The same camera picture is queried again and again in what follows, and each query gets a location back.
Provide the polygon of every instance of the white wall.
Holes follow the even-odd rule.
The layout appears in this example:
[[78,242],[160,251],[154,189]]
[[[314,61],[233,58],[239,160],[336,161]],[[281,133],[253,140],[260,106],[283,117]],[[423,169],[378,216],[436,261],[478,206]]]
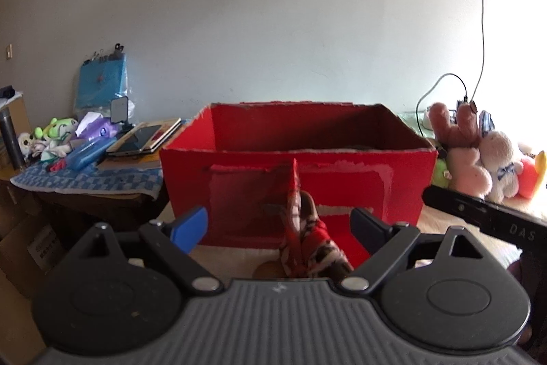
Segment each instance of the white wall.
[[[529,109],[545,107],[546,28],[546,0],[486,0],[476,101],[497,123],[525,127]],[[480,0],[0,0],[0,49],[15,53],[0,58],[0,83],[24,91],[34,125],[69,113],[84,57],[116,42],[141,119],[188,117],[212,101],[412,110],[446,71],[472,91]],[[445,79],[431,101],[462,94]]]

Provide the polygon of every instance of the small mirror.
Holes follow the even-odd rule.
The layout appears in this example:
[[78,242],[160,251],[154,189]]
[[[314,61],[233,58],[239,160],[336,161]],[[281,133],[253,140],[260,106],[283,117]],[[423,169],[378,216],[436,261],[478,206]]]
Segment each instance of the small mirror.
[[122,96],[110,101],[110,122],[126,122],[129,119],[129,98]]

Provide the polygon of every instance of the metal screw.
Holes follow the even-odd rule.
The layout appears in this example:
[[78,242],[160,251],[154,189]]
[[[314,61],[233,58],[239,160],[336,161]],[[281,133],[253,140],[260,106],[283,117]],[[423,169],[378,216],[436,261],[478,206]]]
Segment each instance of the metal screw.
[[198,277],[192,282],[194,289],[198,291],[216,291],[221,287],[221,283],[214,277]]
[[370,283],[362,277],[346,277],[340,285],[348,291],[364,291],[370,286]]

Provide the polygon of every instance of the white stuffed toy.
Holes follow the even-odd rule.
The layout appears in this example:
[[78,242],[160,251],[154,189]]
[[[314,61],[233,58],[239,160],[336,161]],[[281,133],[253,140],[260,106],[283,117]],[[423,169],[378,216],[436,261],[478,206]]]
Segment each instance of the white stuffed toy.
[[491,131],[483,136],[479,144],[482,165],[492,177],[492,190],[486,199],[501,203],[504,197],[514,197],[519,192],[518,174],[524,167],[516,160],[509,137],[499,131]]
[[32,152],[32,147],[36,142],[34,135],[28,132],[20,133],[17,141],[19,142],[19,148],[21,149],[23,158],[25,159],[25,161],[28,160]]

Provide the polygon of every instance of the patterned cloth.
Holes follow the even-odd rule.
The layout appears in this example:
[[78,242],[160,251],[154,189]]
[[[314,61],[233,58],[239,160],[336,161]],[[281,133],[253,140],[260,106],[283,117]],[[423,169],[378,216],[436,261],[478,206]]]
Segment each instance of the patterned cloth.
[[47,164],[36,163],[13,177],[17,187],[36,192],[58,194],[146,194],[158,198],[163,185],[163,171],[153,169],[119,169],[100,171],[92,164],[79,172],[62,169],[47,172]]
[[313,198],[300,190],[295,170],[283,223],[285,239],[280,255],[288,277],[329,277],[340,282],[353,271],[344,251],[330,238],[325,223],[319,219]]

